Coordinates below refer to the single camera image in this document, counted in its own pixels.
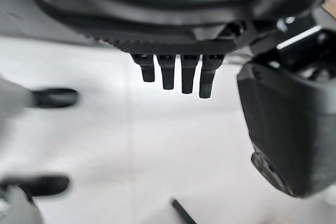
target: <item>black plastic casing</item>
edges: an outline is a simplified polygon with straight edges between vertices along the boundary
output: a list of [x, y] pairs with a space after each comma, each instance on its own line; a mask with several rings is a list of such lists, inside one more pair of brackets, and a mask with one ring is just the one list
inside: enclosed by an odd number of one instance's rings
[[[325, 34], [328, 46], [319, 42]], [[316, 82], [297, 74], [316, 60], [335, 65], [335, 41], [334, 32], [322, 30], [282, 51], [257, 57], [237, 76], [256, 155], [263, 157], [266, 169], [283, 186], [263, 175], [294, 197], [311, 196], [336, 181], [336, 79]], [[311, 62], [284, 67], [291, 53]], [[266, 64], [265, 59], [275, 57], [280, 68]]]

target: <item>gray surface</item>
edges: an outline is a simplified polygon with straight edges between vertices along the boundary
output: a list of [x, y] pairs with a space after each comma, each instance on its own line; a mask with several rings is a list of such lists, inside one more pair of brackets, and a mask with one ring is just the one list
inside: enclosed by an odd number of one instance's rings
[[171, 197], [197, 223], [333, 224], [320, 197], [292, 199], [266, 182], [240, 110], [235, 74], [218, 70], [213, 96], [143, 83], [139, 66], [119, 51], [1, 39], [0, 73], [31, 89], [66, 86], [76, 108], [27, 109], [0, 139], [0, 175], [66, 173], [72, 188], [36, 201], [46, 224], [179, 224]]
[[83, 36], [46, 16], [34, 0], [0, 0], [0, 3], [0, 35], [92, 44]]

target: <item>black plastic tab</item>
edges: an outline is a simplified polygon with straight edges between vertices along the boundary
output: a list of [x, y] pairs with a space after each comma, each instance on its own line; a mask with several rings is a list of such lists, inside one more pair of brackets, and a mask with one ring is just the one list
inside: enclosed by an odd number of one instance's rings
[[154, 60], [153, 55], [132, 55], [134, 62], [141, 67], [144, 82], [154, 82]]
[[203, 55], [203, 66], [199, 85], [199, 97], [207, 99], [211, 97], [212, 83], [216, 70], [220, 68], [224, 61], [224, 55]]
[[193, 92], [195, 71], [199, 58], [199, 55], [181, 55], [183, 94], [191, 94]]
[[175, 55], [158, 55], [157, 57], [162, 72], [163, 89], [174, 89]]

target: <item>black plastic component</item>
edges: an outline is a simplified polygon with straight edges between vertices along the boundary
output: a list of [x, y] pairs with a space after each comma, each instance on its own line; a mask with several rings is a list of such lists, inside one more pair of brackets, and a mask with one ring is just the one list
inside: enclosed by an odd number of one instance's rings
[[181, 55], [183, 94], [191, 94], [193, 92], [195, 71], [199, 58], [199, 55]]
[[316, 31], [259, 55], [238, 75], [256, 154], [253, 163], [284, 193], [305, 198], [336, 181], [336, 33]]
[[200, 98], [207, 99], [211, 97], [216, 70], [223, 64], [224, 57], [224, 55], [203, 55], [203, 66], [199, 85]]
[[40, 109], [58, 109], [77, 103], [79, 93], [73, 89], [45, 89], [32, 91], [33, 107]]
[[176, 210], [177, 214], [185, 222], [185, 224], [196, 224], [193, 218], [187, 213], [187, 211], [181, 206], [181, 204], [176, 200], [172, 200], [172, 206]]
[[153, 55], [132, 55], [132, 58], [141, 67], [143, 81], [154, 82], [155, 69]]
[[174, 89], [176, 55], [157, 55], [157, 58], [162, 72], [163, 89]]
[[56, 20], [131, 54], [227, 54], [259, 38], [256, 20], [277, 22], [321, 0], [37, 0]]
[[0, 182], [0, 189], [6, 191], [8, 186], [18, 186], [30, 197], [46, 197], [63, 193], [69, 184], [70, 178], [65, 175], [7, 177]]

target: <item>white floor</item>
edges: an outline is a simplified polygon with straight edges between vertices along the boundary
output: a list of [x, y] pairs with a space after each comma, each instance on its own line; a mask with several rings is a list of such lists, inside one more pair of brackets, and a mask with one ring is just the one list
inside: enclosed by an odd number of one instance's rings
[[47, 224], [179, 224], [176, 197], [197, 223], [334, 223], [320, 197], [297, 200], [273, 189], [250, 163], [253, 149], [235, 75], [224, 66], [211, 99], [143, 83], [125, 53], [0, 39], [0, 73], [28, 88], [81, 92], [69, 110], [27, 109], [0, 142], [0, 175], [67, 173], [68, 194], [37, 200]]

